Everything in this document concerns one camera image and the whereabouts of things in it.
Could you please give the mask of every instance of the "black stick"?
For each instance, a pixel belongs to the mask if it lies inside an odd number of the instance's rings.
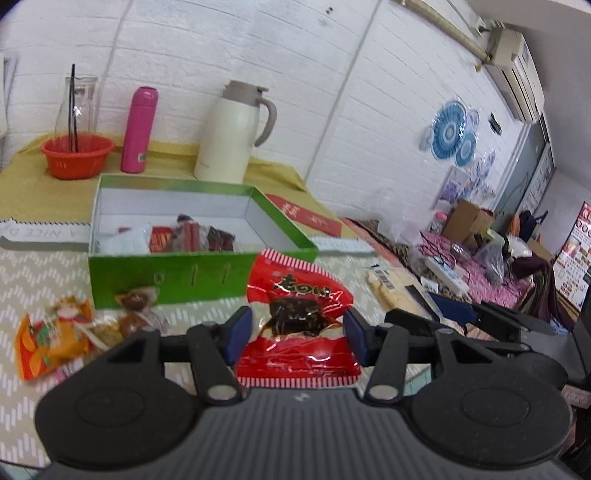
[[[74,80],[76,78],[76,64],[72,64],[72,117],[74,120],[74,145],[76,146],[76,153],[78,153],[78,127],[76,120],[76,89],[74,88]]]
[[[70,75],[68,85],[68,151],[72,151],[72,82],[74,78]]]

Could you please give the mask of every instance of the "cardboard box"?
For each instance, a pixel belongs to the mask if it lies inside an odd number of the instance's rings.
[[[175,225],[179,214],[236,236],[236,252],[108,256],[101,238],[120,227]],[[243,296],[252,264],[265,248],[314,261],[316,246],[258,189],[197,180],[101,175],[90,230],[89,269],[98,309],[114,295],[156,285],[159,303]]]
[[[527,246],[531,248],[531,251],[538,255],[538,257],[543,258],[544,260],[550,262],[554,258],[554,255],[547,251],[544,246],[537,242],[536,240],[529,239],[527,241]]]
[[[476,248],[474,235],[485,234],[493,222],[494,218],[486,210],[467,200],[460,200],[443,229],[443,236],[457,244]]]

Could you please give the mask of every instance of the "white thermos jug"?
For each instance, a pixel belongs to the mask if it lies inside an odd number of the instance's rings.
[[[277,119],[275,105],[262,95],[267,91],[250,83],[228,83],[203,133],[195,178],[242,183],[252,146],[258,147],[269,138]],[[255,140],[261,103],[269,110],[269,117],[261,136]]]

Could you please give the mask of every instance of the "yellow tablecloth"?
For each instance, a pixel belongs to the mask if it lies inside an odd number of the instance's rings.
[[[98,177],[64,181],[49,175],[45,155],[39,150],[41,143],[49,137],[49,134],[38,137],[19,150],[10,165],[0,173],[0,220],[12,217],[20,222],[90,222]],[[119,147],[107,158],[103,172],[121,173],[121,138],[110,138]],[[151,142],[143,174],[192,179],[198,151],[196,145]],[[295,169],[287,165],[251,157],[244,183],[320,215],[338,219],[314,199]],[[318,230],[298,225],[307,235],[322,235]],[[356,238],[356,235],[343,225],[342,237]]]

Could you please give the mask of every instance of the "orange basket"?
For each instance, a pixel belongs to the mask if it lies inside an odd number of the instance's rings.
[[[60,139],[43,142],[41,151],[47,157],[49,173],[61,180],[82,180],[98,175],[105,166],[107,155],[115,148],[115,143],[98,135],[80,134],[85,136],[87,151],[73,153],[61,151]]]

